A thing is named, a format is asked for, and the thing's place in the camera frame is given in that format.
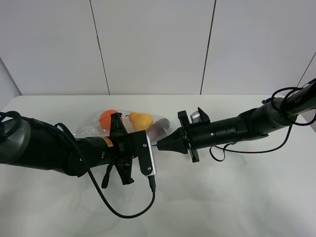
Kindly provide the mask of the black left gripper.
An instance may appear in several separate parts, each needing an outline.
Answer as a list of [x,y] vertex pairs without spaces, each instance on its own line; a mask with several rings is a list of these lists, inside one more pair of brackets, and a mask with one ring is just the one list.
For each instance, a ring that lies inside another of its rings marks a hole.
[[129,185],[134,182],[131,177],[133,158],[138,158],[136,132],[128,133],[121,119],[122,113],[111,114],[110,136],[99,137],[105,153],[99,164],[113,161],[122,184]]

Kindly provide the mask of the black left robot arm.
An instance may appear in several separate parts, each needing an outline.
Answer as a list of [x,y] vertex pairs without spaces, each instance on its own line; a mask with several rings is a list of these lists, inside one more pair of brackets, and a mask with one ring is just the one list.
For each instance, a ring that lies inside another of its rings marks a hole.
[[15,111],[0,114],[0,162],[2,164],[54,170],[81,177],[88,169],[108,165],[102,188],[115,167],[124,185],[133,183],[131,167],[138,158],[141,173],[156,173],[145,131],[128,133],[121,114],[111,115],[109,136],[75,138],[66,126],[51,125]]

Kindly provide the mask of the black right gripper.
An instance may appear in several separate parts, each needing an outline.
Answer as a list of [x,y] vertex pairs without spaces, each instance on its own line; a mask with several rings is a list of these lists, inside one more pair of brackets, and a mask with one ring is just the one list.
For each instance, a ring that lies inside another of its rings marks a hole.
[[211,122],[209,119],[190,123],[186,111],[178,112],[181,128],[157,141],[159,151],[191,155],[192,162],[199,162],[198,149],[237,142],[243,134],[243,119],[239,117]]

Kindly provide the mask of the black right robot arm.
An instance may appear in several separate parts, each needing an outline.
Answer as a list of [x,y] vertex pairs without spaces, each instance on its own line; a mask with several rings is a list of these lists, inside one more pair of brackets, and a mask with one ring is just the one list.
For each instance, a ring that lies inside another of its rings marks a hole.
[[316,81],[313,79],[303,87],[286,87],[289,93],[277,98],[277,90],[262,101],[262,106],[239,114],[237,117],[211,122],[201,109],[197,110],[199,121],[190,122],[186,111],[178,112],[181,126],[172,134],[159,140],[160,151],[190,154],[193,162],[199,161],[198,150],[216,147],[223,152],[229,145],[242,141],[253,141],[268,137],[269,133],[293,125],[299,114],[316,108]]

